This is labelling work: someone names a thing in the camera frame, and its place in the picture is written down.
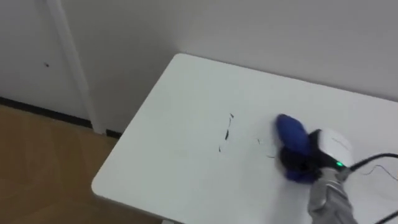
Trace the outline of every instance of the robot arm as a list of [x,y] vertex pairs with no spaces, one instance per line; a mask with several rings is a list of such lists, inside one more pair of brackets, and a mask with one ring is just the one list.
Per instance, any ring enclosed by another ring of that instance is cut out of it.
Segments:
[[312,185],[308,212],[313,224],[358,224],[337,174],[337,170],[324,168],[322,177]]

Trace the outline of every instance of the wire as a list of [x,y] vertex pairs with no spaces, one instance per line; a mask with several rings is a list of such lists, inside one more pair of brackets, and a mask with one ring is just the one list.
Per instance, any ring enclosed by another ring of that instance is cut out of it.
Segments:
[[376,224],[384,224],[388,221],[391,221],[395,217],[398,217],[398,211],[388,215],[386,218],[383,218],[382,220],[378,221]]
[[371,157],[369,157],[369,158],[367,158],[367,159],[363,159],[363,160],[361,160],[361,161],[355,163],[354,165],[352,165],[352,166],[349,167],[349,170],[350,170],[351,172],[354,172],[354,171],[356,171],[357,169],[361,168],[362,166],[365,166],[365,165],[368,164],[369,162],[371,162],[371,161],[373,161],[373,160],[375,160],[375,159],[383,158],[383,157],[391,157],[391,158],[396,158],[396,159],[398,159],[398,154],[395,154],[395,153],[381,153],[381,154],[376,154],[376,155],[374,155],[374,156],[371,156]]
[[[359,168],[361,168],[362,166],[365,166],[366,164],[370,163],[373,160],[376,159],[380,159],[383,157],[391,157],[391,158],[396,158],[398,159],[398,154],[395,153],[381,153],[381,154],[376,154],[374,156],[371,156],[367,159],[363,159],[357,163],[355,163],[354,165],[350,166],[348,168],[348,170],[344,170],[343,172],[340,173],[340,176],[338,178],[340,178],[341,180],[346,180],[347,177],[355,172],[356,170],[358,170]],[[378,165],[379,167],[381,167],[382,169],[384,169],[388,174],[390,174],[390,172],[388,172],[383,166]],[[390,220],[392,220],[393,218],[398,217],[398,211],[388,215],[386,218],[383,218],[382,220],[378,221],[376,224],[384,224]]]
[[370,174],[372,174],[372,172],[373,172],[377,167],[382,168],[391,178],[393,178],[394,180],[398,181],[398,178],[397,178],[397,177],[394,177],[394,175],[392,175],[392,174],[391,174],[386,168],[384,168],[382,165],[375,165],[375,166],[373,167],[373,169],[370,170],[369,172],[367,172],[367,173],[365,173],[365,174],[363,174],[363,173],[361,173],[361,174],[362,174],[362,175],[370,175]]

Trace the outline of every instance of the tabletop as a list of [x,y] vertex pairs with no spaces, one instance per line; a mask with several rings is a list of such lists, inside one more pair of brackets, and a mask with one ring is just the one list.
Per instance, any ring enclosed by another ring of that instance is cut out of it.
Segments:
[[[311,223],[310,186],[285,180],[273,158],[279,113],[308,132],[340,132],[356,161],[398,152],[398,103],[177,54],[97,173],[93,192],[186,224]],[[374,164],[398,173],[398,162],[381,159],[349,178],[359,223],[398,207],[398,182],[382,169],[364,175]]]

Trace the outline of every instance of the white wall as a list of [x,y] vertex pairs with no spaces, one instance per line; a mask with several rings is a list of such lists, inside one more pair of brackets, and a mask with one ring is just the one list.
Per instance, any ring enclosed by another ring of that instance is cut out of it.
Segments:
[[63,0],[105,126],[186,52],[398,100],[395,0]]
[[44,1],[0,1],[0,96],[88,118]]

